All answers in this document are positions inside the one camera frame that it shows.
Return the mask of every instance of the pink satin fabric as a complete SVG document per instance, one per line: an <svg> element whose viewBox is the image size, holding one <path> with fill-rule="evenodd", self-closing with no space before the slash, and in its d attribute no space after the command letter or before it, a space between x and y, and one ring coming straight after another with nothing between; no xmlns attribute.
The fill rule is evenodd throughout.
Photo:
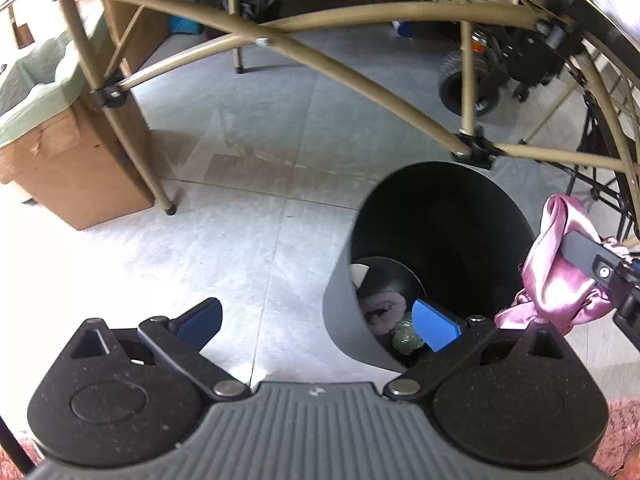
<svg viewBox="0 0 640 480"><path fill-rule="evenodd" d="M533 320L544 320L567 334L574 325L593 321L611 311L603 288L562 258L560 242L571 231L581 232L630 260L629 250L615 238L600 240L577 198L552 195L545 203L540 236L522 268L524 288L509 308L495 316L498 328L523 329Z"/></svg>

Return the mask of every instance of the cardboard box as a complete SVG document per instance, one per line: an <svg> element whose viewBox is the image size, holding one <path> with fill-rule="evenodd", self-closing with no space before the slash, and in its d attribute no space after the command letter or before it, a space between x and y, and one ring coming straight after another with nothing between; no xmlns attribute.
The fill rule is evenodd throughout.
<svg viewBox="0 0 640 480"><path fill-rule="evenodd" d="M118 43L137 7L110 0L103 0L102 5L111 37ZM125 75L138 70L168 36L169 15L150 9L143 10L122 60L121 67Z"/></svg>
<svg viewBox="0 0 640 480"><path fill-rule="evenodd" d="M67 147L60 150L60 145L41 144L34 155L22 160L15 177L39 203L78 230L154 204L153 195L92 99L84 92L70 108L39 126L42 139L59 139L58 144ZM117 111L148 160L149 130L133 96ZM37 134L32 130L21 139Z"/></svg>

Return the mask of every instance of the tile floor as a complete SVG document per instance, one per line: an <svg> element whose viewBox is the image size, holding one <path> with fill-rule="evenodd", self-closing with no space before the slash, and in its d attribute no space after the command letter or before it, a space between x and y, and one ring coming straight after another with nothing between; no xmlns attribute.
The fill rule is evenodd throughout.
<svg viewBox="0 0 640 480"><path fill-rule="evenodd" d="M438 64L453 44L404 40L390 26L298 37L458 129L436 90ZM171 37L154 57L200 40ZM0 411L12 428L24 428L32 391L83 319L135 326L208 296L220 298L225 317L203 354L242 381L380 385L393 376L331 343L324 286L366 193L397 168L449 155L390 112L268 49L247 47L244 60L244 75L227 53L135 89L154 165L180 196L175 216L155 207L75 232L44 208L0 196ZM554 82L523 105L504 91L482 120L488 137L517 141L560 88ZM576 96L537 142L576 144L582 114ZM567 180L526 160L501 160L489 176L534 230L544 201ZM606 211L594 206L593 215L611 234ZM608 396L639 393L640 358L610 320L578 327L569 339Z"/></svg>

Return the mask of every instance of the blue gripper pad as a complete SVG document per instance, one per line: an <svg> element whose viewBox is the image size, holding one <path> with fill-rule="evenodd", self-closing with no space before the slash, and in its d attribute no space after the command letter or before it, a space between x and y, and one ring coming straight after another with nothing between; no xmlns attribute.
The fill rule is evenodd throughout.
<svg viewBox="0 0 640 480"><path fill-rule="evenodd" d="M457 339L465 327L464 321L424 300L415 300L411 317L414 330L434 352Z"/></svg>

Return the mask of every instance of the black tire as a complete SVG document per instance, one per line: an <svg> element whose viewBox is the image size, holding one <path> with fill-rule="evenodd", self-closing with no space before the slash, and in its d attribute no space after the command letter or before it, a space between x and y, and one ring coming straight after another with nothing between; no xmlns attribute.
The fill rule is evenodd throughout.
<svg viewBox="0 0 640 480"><path fill-rule="evenodd" d="M476 77L478 82L489 72L489 62L480 54L474 54ZM438 70L438 94L448 110L460 115L462 113L462 52L454 50L440 64ZM495 89L490 95L479 96L476 102L476 116L489 113L498 104L500 90Z"/></svg>

